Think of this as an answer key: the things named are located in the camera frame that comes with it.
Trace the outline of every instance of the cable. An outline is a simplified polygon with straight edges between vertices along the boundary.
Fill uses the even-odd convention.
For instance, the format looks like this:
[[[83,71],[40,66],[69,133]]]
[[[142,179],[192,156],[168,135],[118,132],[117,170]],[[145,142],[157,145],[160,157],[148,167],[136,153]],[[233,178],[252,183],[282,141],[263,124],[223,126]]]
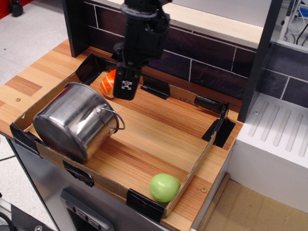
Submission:
[[[13,225],[12,221],[8,218],[7,215],[5,215],[4,213],[0,212],[0,217],[3,218],[6,223],[8,223],[10,231],[16,231],[15,226]]]
[[[289,40],[289,38],[288,38],[288,33],[289,33],[289,31],[287,31],[286,33],[285,33],[285,35],[284,35],[284,38],[285,38],[285,42],[288,42],[288,40]],[[295,42],[296,42],[296,38],[295,38],[295,35],[294,34],[291,34],[290,33],[290,35],[292,35],[292,38],[293,38],[293,42],[291,42],[291,41],[289,41],[290,43],[293,43],[293,44],[295,44]]]
[[[298,36],[297,40],[296,40],[296,44],[298,45],[298,40],[299,38],[302,36],[302,34],[304,33],[304,31],[306,30],[308,24],[305,26],[305,28],[303,29],[303,31],[300,33],[300,35]]]
[[[288,31],[289,31],[291,34],[293,34],[293,35],[298,35],[298,34],[301,33],[301,31],[298,29],[298,25],[297,25],[299,16],[297,16],[297,18],[296,18],[296,23],[295,23],[298,32],[293,32],[293,31],[290,29],[290,25],[291,25],[291,23],[293,22],[293,20],[294,20],[294,18],[295,18],[295,14],[296,14],[297,11],[299,11],[299,12],[300,12],[300,15],[302,16],[303,23],[304,23],[304,24],[303,24],[303,28],[304,28],[305,25],[306,25],[304,16],[303,16],[303,14],[302,14],[302,12],[301,12],[301,10],[300,10],[300,3],[301,3],[301,0],[299,0],[299,1],[295,4],[294,10],[293,10],[293,14],[292,14],[292,16],[291,16],[291,19],[290,19],[290,22],[289,22],[289,25],[288,25]]]
[[[302,47],[304,46],[304,43],[306,42],[306,40],[308,39],[308,37],[305,38],[305,40],[302,43]]]
[[[12,155],[12,156],[9,156],[9,157],[6,157],[6,158],[3,158],[3,159],[0,159],[0,162],[1,162],[2,160],[11,159],[11,158],[13,158],[13,157],[15,157],[15,155]]]

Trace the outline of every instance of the toy kitchen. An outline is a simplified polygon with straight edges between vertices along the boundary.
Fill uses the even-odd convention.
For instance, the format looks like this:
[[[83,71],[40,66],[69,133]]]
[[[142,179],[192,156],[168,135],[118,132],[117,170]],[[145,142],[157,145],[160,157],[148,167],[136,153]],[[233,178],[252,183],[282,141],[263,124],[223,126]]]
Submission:
[[[55,227],[203,230],[289,4],[259,27],[171,0],[63,0],[68,40],[0,88],[0,132]]]

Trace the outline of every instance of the wooden countertop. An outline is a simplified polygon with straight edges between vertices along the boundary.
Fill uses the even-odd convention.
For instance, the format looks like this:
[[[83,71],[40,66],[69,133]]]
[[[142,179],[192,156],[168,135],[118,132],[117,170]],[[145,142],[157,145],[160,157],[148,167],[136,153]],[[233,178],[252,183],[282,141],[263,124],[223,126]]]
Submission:
[[[17,119],[24,111],[26,111],[29,107],[31,107],[34,103],[36,103],[41,97],[43,97],[46,93],[48,93],[52,88],[54,88],[58,83],[60,83],[63,79],[71,75],[84,61],[84,59],[90,54],[94,53],[101,57],[106,57],[109,54],[96,49],[96,48],[88,48],[84,53],[79,55],[77,58],[71,57],[69,43],[68,41],[63,42],[51,52],[37,60],[26,70],[22,71],[19,75],[14,77],[12,80],[7,82],[5,85],[0,87],[0,133],[4,135],[8,139],[13,139],[12,133],[10,131],[9,125]],[[98,86],[97,83],[93,83],[92,87],[96,89]],[[156,98],[155,96],[142,91],[137,90],[139,97],[136,97],[131,103],[123,103],[122,100],[114,99],[111,100],[112,106],[116,111],[119,111],[125,121],[130,123],[130,115],[132,112],[138,116],[137,119],[142,118],[144,121],[148,121],[152,123],[156,121],[157,126],[159,126],[162,130],[161,135],[163,136],[166,131],[173,132],[172,130],[176,130],[178,125],[177,122],[173,120],[173,116],[177,116],[181,123],[184,124],[184,128],[181,129],[181,132],[184,134],[184,140],[181,134],[175,134],[174,137],[178,137],[179,140],[183,140],[183,142],[174,140],[173,146],[179,146],[178,152],[179,155],[173,153],[175,158],[172,159],[172,170],[174,170],[174,174],[182,180],[189,173],[192,168],[192,165],[195,162],[197,156],[190,158],[187,155],[191,153],[191,149],[197,150],[197,152],[202,152],[202,150],[206,147],[207,142],[196,137],[202,136],[202,131],[206,131],[206,129],[210,126],[210,124],[216,119],[213,115],[208,115],[201,109],[189,104],[184,103],[175,98],[168,98],[166,101]],[[217,100],[221,95],[210,92],[210,94],[214,94],[214,98]],[[142,98],[147,97],[151,101],[151,107],[149,107],[148,103],[144,103]],[[232,101],[232,98],[224,97],[224,100],[228,99],[228,101]],[[183,112],[179,112],[173,108],[173,105],[180,104],[180,107]],[[161,223],[172,227],[175,230],[179,231],[188,231],[195,220],[200,208],[205,201],[208,192],[211,190],[213,183],[216,180],[217,175],[219,174],[223,163],[225,162],[235,139],[242,127],[242,123],[236,121],[239,108],[238,100],[234,100],[230,102],[231,110],[229,118],[236,123],[235,128],[233,129],[231,135],[229,136],[226,144],[223,148],[219,148],[217,146],[213,146],[209,156],[205,159],[201,168],[197,172],[196,176],[193,178],[189,187],[185,191],[184,195],[181,197],[180,201],[177,203],[176,207],[171,212],[170,216],[162,219]],[[162,122],[161,116],[159,114],[160,110],[170,110],[170,115],[164,116],[168,121]],[[202,116],[205,117],[205,121],[200,121]],[[197,122],[192,121],[192,118],[198,118]],[[197,129],[194,132],[194,125],[203,124],[203,128]],[[152,124],[143,127],[143,131],[146,132],[147,136],[151,135]],[[123,132],[119,131],[117,134],[112,136],[112,139],[108,140],[108,143],[112,146],[114,143],[118,146],[119,142],[125,143],[126,148],[131,148],[133,146],[140,146],[139,154],[145,153],[145,149],[151,147],[151,143],[143,143],[143,134],[135,134],[137,137],[132,139],[127,136],[127,134],[134,133],[134,131],[139,128],[133,128],[129,131]],[[131,166],[129,166],[128,161],[125,160],[127,156],[123,152],[122,159],[119,159],[118,156],[109,155],[108,158],[111,162],[104,163],[105,167],[115,167],[118,168],[119,164],[126,167],[131,167],[136,174],[139,174],[143,178],[151,178],[154,173],[159,173],[164,171],[164,168],[167,169],[170,167],[170,161],[167,158],[159,156],[164,152],[172,152],[172,150],[168,150],[168,144],[164,143],[164,137],[160,137],[157,141],[161,142],[161,149],[166,149],[166,151],[157,150],[157,154],[151,154],[151,156],[145,155],[143,159],[138,159],[138,156],[133,156],[134,162]],[[94,156],[92,161],[89,161],[86,166],[97,170],[95,166],[99,161],[99,156]],[[157,167],[151,167],[151,163],[157,161]],[[108,174],[108,171],[103,171],[101,174]],[[107,176],[114,180],[120,181],[122,176]],[[144,185],[138,186],[138,182],[135,182],[134,185],[137,187],[137,190],[140,190],[140,193],[146,194],[148,196],[148,190],[145,189]],[[202,188],[206,188],[207,192],[201,192]]]

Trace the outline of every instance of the wooden table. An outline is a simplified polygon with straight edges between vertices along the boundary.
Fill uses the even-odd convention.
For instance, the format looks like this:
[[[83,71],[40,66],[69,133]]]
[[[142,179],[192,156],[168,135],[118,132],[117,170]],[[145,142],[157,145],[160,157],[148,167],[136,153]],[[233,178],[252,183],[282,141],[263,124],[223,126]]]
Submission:
[[[13,140],[9,125],[36,101],[54,88],[54,86],[71,75],[90,53],[94,53],[101,57],[108,57],[110,55],[99,49],[90,47],[77,58],[73,58],[71,57],[68,41],[65,41],[3,85],[0,88],[0,133],[6,138]],[[99,81],[98,79],[91,86],[97,91],[99,91]],[[213,146],[209,156],[202,164],[170,216],[161,220],[162,224],[180,231],[189,230],[197,217],[242,127],[242,123],[236,120],[240,108],[240,101],[210,90],[208,92],[212,99],[221,99],[223,102],[227,100],[230,102],[231,110],[229,119],[235,122],[236,125],[223,148]],[[202,131],[206,131],[212,122],[217,119],[214,115],[207,114],[189,103],[184,103],[172,97],[169,97],[165,101],[142,90],[137,90],[136,99],[131,102],[114,99],[111,100],[110,103],[115,110],[118,110],[118,112],[123,115],[124,120],[126,120],[128,124],[132,124],[130,120],[133,120],[131,115],[134,113],[134,116],[137,117],[136,119],[145,121],[145,124],[142,125],[143,132],[149,135],[153,132],[151,129],[156,126],[156,128],[160,130],[161,137],[157,140],[154,137],[153,143],[142,144],[143,134],[135,132],[139,131],[138,126],[136,126],[127,131],[119,131],[112,136],[112,139],[108,141],[108,147],[112,145],[119,146],[119,144],[125,143],[126,148],[138,147],[138,152],[142,155],[145,153],[144,149],[149,149],[151,146],[157,145],[157,142],[160,142],[160,150],[157,150],[157,154],[145,155],[142,158],[140,158],[138,154],[130,158],[125,154],[120,157],[109,155],[109,160],[104,162],[104,168],[102,169],[98,169],[99,166],[97,164],[100,163],[100,155],[95,155],[86,166],[106,175],[116,182],[123,185],[128,184],[127,187],[133,185],[135,190],[148,197],[150,197],[150,195],[147,186],[145,187],[144,184],[139,185],[139,181],[130,184],[127,183],[127,180],[130,179],[133,182],[136,178],[142,178],[144,182],[147,182],[153,174],[171,169],[171,172],[173,171],[172,173],[182,182],[198,157],[193,156],[190,158],[187,154],[191,153],[192,150],[197,150],[197,153],[202,152],[207,145],[207,142],[200,138],[202,136]],[[182,124],[180,127],[179,122],[174,120],[175,117],[180,120]],[[202,124],[203,128],[195,129],[194,126],[199,124]],[[168,143],[164,143],[163,137],[166,132],[174,133],[173,137],[177,136],[179,140],[173,140],[174,144],[168,146]],[[185,138],[185,145],[181,143],[183,137]],[[164,152],[164,149],[166,156],[159,156]],[[173,155],[171,160],[168,159],[168,153]],[[115,169],[121,166],[126,168],[128,178],[123,178],[121,174],[116,175],[117,171]]]

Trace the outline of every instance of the stainless steel pot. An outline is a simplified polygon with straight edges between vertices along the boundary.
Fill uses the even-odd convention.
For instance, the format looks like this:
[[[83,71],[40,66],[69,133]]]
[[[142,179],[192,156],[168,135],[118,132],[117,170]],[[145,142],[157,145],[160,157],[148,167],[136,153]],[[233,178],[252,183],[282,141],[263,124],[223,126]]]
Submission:
[[[79,163],[86,163],[113,133],[125,128],[103,96],[76,82],[68,83],[34,117],[33,125],[50,148]]]

